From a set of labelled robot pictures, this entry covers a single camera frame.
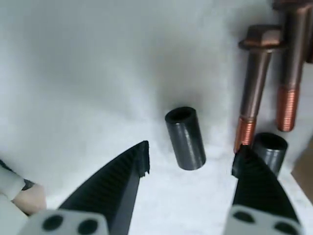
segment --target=white fabric surface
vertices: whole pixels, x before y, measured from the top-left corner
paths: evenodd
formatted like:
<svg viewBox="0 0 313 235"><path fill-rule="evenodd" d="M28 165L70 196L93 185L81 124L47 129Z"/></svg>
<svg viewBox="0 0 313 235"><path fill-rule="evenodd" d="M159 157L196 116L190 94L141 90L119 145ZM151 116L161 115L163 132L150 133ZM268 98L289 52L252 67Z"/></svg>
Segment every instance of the white fabric surface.
<svg viewBox="0 0 313 235"><path fill-rule="evenodd" d="M45 186L57 207L98 168L149 140L130 235L221 234L236 181L233 141L250 24L278 17L267 0L3 0L0 7L0 153ZM277 132L274 56L258 131ZM289 172L313 133L306 65L280 180L307 230L313 208ZM207 163L178 168L164 115L197 109Z"/></svg>

